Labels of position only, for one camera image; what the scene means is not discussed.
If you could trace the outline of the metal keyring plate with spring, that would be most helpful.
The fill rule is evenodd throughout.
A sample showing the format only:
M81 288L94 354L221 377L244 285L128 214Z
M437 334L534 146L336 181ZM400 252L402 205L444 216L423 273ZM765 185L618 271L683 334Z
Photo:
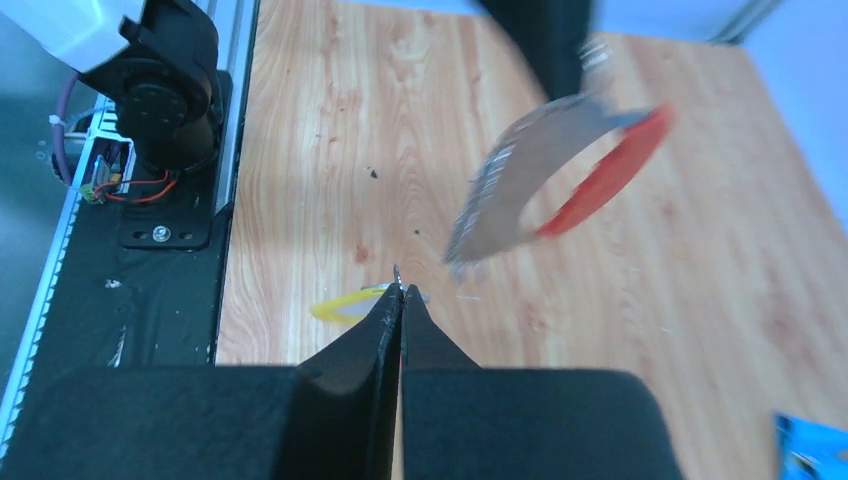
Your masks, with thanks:
M504 130L470 183L443 256L455 280L468 268L522 244L573 229L614 198L646 165L672 125L669 106L617 110L604 97L610 51L600 39L579 51L584 83L578 93L545 103ZM618 144L597 161L555 215L527 230L520 217L544 184L603 136Z

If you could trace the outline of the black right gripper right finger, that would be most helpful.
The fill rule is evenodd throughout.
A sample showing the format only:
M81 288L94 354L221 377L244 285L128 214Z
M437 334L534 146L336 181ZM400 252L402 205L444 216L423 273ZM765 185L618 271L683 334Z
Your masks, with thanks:
M418 288L402 311L408 479L679 479L658 402L635 375L485 368L431 319Z

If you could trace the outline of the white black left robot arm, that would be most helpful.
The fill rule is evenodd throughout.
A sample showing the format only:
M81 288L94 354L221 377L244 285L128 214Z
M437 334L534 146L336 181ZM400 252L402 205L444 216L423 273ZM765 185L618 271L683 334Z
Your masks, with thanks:
M578 92L591 1L482 1L546 96ZM223 95L219 35L191 1L4 1L1 12L82 83L114 101L140 159L191 171L217 158Z

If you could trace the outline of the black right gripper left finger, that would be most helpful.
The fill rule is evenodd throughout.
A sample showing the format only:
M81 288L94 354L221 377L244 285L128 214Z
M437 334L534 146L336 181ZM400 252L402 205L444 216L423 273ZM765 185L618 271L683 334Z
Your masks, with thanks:
M404 294L297 366L89 368L24 411L5 479L387 479Z

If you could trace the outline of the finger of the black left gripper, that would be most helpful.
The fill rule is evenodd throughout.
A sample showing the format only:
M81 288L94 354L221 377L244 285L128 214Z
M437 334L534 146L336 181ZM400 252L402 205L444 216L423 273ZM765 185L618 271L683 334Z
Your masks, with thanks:
M523 55L550 100L581 90L581 49L589 36L590 0L481 0L479 4Z

